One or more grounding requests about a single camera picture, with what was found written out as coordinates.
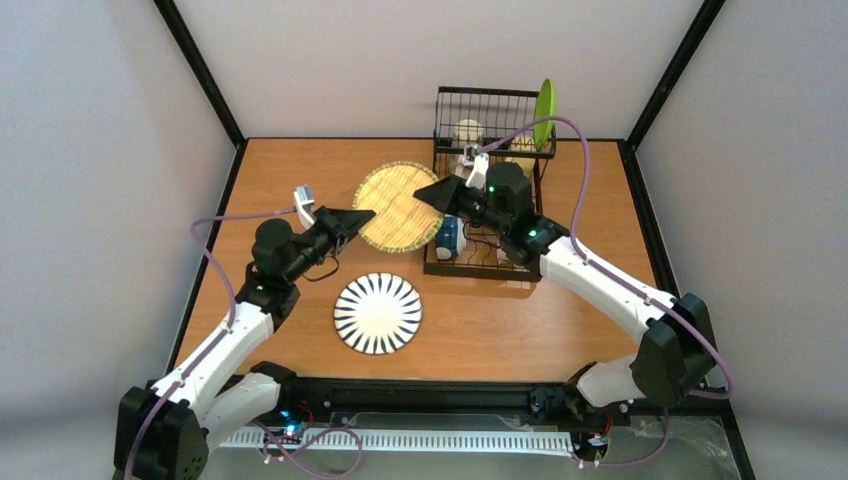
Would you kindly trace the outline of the white bowl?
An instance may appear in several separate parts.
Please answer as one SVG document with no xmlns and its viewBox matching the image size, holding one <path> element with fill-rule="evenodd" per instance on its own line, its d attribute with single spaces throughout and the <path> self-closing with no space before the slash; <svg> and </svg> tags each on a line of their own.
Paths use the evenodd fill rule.
<svg viewBox="0 0 848 480">
<path fill-rule="evenodd" d="M 445 215 L 434 238 L 436 258 L 439 261 L 457 259 L 465 250 L 465 222 L 456 216 Z"/>
</svg>

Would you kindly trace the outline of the woven bamboo pattern plate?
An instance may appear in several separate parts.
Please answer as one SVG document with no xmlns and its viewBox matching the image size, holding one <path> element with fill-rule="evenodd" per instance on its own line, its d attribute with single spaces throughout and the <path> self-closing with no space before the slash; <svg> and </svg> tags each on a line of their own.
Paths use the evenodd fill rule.
<svg viewBox="0 0 848 480">
<path fill-rule="evenodd" d="M 435 238 L 444 215 L 416 199 L 414 193 L 437 180 L 431 169 L 411 161 L 390 162 L 371 171 L 352 202 L 356 210 L 375 212 L 359 236 L 385 253 L 409 253 L 425 247 Z"/>
</svg>

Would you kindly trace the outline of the black wire dish rack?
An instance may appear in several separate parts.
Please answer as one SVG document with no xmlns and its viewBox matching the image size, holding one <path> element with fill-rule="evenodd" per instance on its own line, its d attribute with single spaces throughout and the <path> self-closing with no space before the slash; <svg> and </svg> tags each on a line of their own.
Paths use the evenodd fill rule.
<svg viewBox="0 0 848 480">
<path fill-rule="evenodd" d="M 448 162 L 453 154 L 459 152 L 451 146 L 452 127 L 462 119 L 474 119 L 484 128 L 479 145 L 487 145 L 500 140 L 518 127 L 534 119 L 537 91 L 487 89 L 477 87 L 441 86 L 438 88 L 433 129 L 433 171 L 438 178 L 452 173 Z M 533 136 L 529 129 L 519 135 Z M 505 161 L 511 155 L 509 145 L 512 140 L 502 144 L 489 154 L 492 165 Z M 543 212 L 541 183 L 548 161 L 556 153 L 556 132 L 543 150 L 535 153 L 517 153 L 536 159 L 533 176 L 530 177 L 531 198 L 535 211 Z M 508 260 L 506 255 L 496 248 L 497 235 L 483 227 L 464 226 L 466 247 L 455 260 L 439 261 L 436 258 L 435 243 L 431 241 L 423 254 L 423 272 L 427 275 L 474 278 L 499 281 L 537 282 L 540 276 Z"/>
</svg>

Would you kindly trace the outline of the tall patterned ceramic cup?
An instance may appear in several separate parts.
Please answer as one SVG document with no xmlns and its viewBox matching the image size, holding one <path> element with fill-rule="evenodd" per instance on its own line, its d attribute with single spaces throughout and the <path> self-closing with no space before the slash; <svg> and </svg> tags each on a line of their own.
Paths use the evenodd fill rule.
<svg viewBox="0 0 848 480">
<path fill-rule="evenodd" d="M 473 161 L 468 159 L 466 148 L 472 144 L 478 144 L 484 134 L 484 128 L 474 119 L 459 120 L 452 127 L 451 146 L 459 150 L 453 154 L 448 162 L 449 171 L 452 174 L 466 178 Z"/>
</svg>

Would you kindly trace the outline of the yellow ceramic mug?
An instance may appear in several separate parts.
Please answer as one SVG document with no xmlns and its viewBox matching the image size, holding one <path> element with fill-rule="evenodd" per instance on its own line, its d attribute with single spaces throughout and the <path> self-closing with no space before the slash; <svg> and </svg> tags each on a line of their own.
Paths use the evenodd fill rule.
<svg viewBox="0 0 848 480">
<path fill-rule="evenodd" d="M 536 159 L 528 156 L 517 156 L 517 153 L 535 153 L 536 144 L 532 136 L 519 135 L 512 139 L 509 145 L 511 155 L 505 159 L 506 162 L 518 165 L 525 177 L 532 177 L 536 165 Z"/>
</svg>

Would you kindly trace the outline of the striped plate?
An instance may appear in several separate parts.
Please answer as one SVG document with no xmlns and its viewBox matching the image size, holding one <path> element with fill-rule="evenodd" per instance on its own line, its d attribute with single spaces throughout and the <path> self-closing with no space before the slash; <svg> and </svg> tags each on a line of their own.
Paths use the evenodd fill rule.
<svg viewBox="0 0 848 480">
<path fill-rule="evenodd" d="M 418 290 L 392 273 L 362 275 L 347 284 L 333 310 L 334 328 L 352 350 L 389 355 L 408 345 L 418 333 L 423 303 Z"/>
</svg>

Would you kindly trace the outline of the green plate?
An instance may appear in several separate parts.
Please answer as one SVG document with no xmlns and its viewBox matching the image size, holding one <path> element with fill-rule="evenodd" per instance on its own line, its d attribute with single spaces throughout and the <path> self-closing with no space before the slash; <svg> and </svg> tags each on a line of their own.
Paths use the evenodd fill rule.
<svg viewBox="0 0 848 480">
<path fill-rule="evenodd" d="M 542 122 L 541 118 L 550 117 L 556 113 L 556 87 L 550 78 L 546 78 L 539 89 L 534 110 L 534 119 L 537 123 L 533 126 L 533 136 L 537 150 L 543 150 L 545 148 L 554 130 L 554 122 L 552 120 Z"/>
</svg>

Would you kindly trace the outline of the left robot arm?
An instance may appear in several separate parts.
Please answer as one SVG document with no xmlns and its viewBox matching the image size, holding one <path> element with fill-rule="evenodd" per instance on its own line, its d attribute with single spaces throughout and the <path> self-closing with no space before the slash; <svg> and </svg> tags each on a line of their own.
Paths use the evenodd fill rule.
<svg viewBox="0 0 848 480">
<path fill-rule="evenodd" d="M 122 479 L 196 479 L 210 454 L 255 418 L 284 405 L 296 375 L 259 364 L 229 381 L 249 354 L 289 317 L 297 280 L 334 257 L 370 220 L 372 210 L 318 208 L 302 233 L 273 214 L 255 232 L 253 260 L 213 332 L 174 370 L 133 387 L 119 404 L 114 465 Z"/>
</svg>

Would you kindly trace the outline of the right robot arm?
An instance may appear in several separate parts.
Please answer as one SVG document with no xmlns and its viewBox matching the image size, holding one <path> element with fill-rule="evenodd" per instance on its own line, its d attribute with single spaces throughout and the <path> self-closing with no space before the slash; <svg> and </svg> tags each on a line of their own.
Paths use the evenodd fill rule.
<svg viewBox="0 0 848 480">
<path fill-rule="evenodd" d="M 536 212 L 533 187 L 519 166 L 497 163 L 482 182 L 451 175 L 413 195 L 441 213 L 494 231 L 512 263 L 576 293 L 637 343 L 636 354 L 596 363 L 577 377 L 576 388 L 588 404 L 646 399 L 676 406 L 695 394 L 715 366 L 715 347 L 700 330 L 709 318 L 706 304 L 694 294 L 675 297 L 635 280 Z"/>
</svg>

